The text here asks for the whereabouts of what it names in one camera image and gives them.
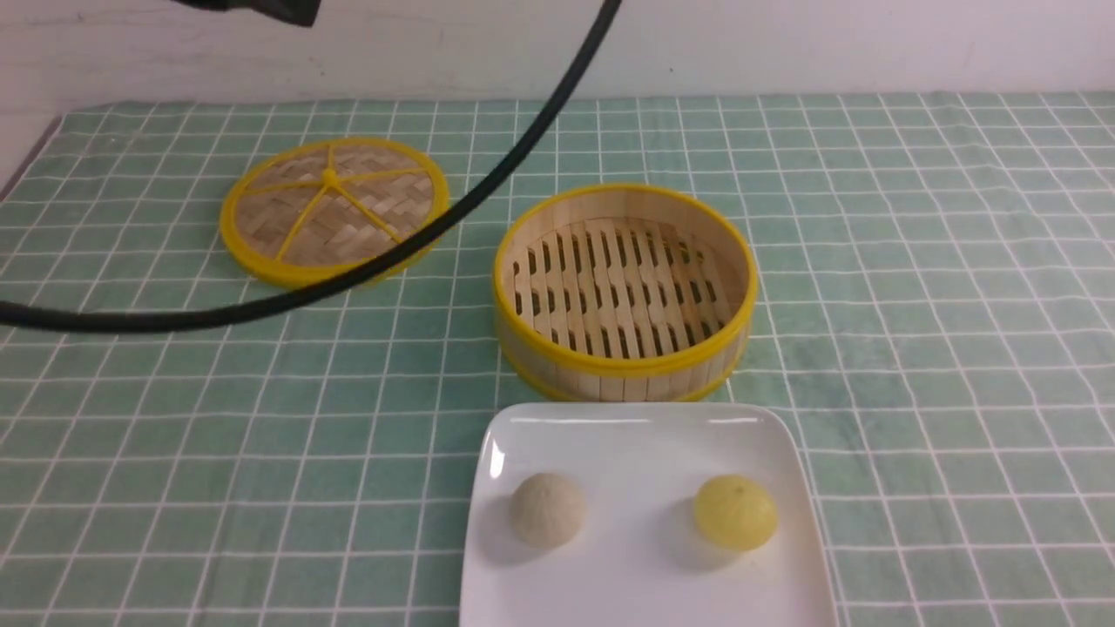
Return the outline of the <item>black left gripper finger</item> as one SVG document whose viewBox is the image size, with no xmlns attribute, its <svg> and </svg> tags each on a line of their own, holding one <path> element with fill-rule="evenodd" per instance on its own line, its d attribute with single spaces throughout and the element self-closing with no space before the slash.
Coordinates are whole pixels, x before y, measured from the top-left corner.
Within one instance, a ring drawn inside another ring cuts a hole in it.
<svg viewBox="0 0 1115 627">
<path fill-rule="evenodd" d="M 227 13 L 250 11 L 280 25 L 312 28 L 321 9 L 321 0 L 175 0 L 191 9 Z"/>
</svg>

